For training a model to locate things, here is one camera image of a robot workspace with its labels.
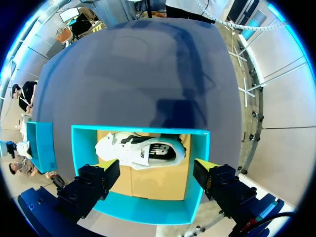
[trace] chair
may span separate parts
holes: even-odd
[[[73,33],[71,32],[70,28],[67,26],[63,30],[63,32],[55,38],[55,40],[60,41],[62,44],[66,43],[66,47],[67,47],[69,44],[69,41],[71,41],[72,38],[73,38]]]

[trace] teal bin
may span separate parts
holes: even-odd
[[[27,122],[26,132],[32,151],[32,163],[41,173],[56,170],[53,124],[50,122]]]
[[[78,169],[85,164],[94,165],[98,163],[98,156],[95,153],[98,130],[191,134],[190,164],[184,200],[152,200],[110,192],[104,201],[99,200],[96,203],[94,209],[116,218],[144,224],[184,225],[193,222],[203,192],[193,177],[194,159],[208,160],[210,151],[209,131],[198,129],[73,125],[72,149],[76,175],[78,175]]]

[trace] white sneaker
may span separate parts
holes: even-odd
[[[144,137],[134,132],[109,133],[95,146],[103,160],[119,159],[120,165],[136,170],[180,164],[185,156],[183,145],[162,137]]]

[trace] man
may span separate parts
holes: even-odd
[[[9,164],[9,169],[12,174],[16,174],[17,171],[20,171],[26,177],[34,176],[37,173],[42,174],[39,170],[35,167],[35,165],[31,162],[30,159],[26,157],[16,155],[16,161]]]
[[[19,106],[26,113],[33,108],[36,86],[37,82],[27,81],[22,88],[18,84],[14,84],[12,87],[12,98],[19,98]]]
[[[234,0],[199,0],[213,17],[226,19]],[[186,18],[207,23],[215,23],[197,4],[196,0],[166,0],[167,17]]]

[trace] cardboard box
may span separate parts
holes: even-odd
[[[209,131],[186,128],[72,125],[72,149],[76,175],[82,166],[99,163],[95,151],[98,130],[188,134],[191,137],[191,147],[189,173],[183,200],[154,200],[110,192],[105,200],[97,201],[94,210],[126,221],[150,225],[186,225],[194,221],[203,193],[203,189],[193,176],[194,160],[196,158],[209,159]]]

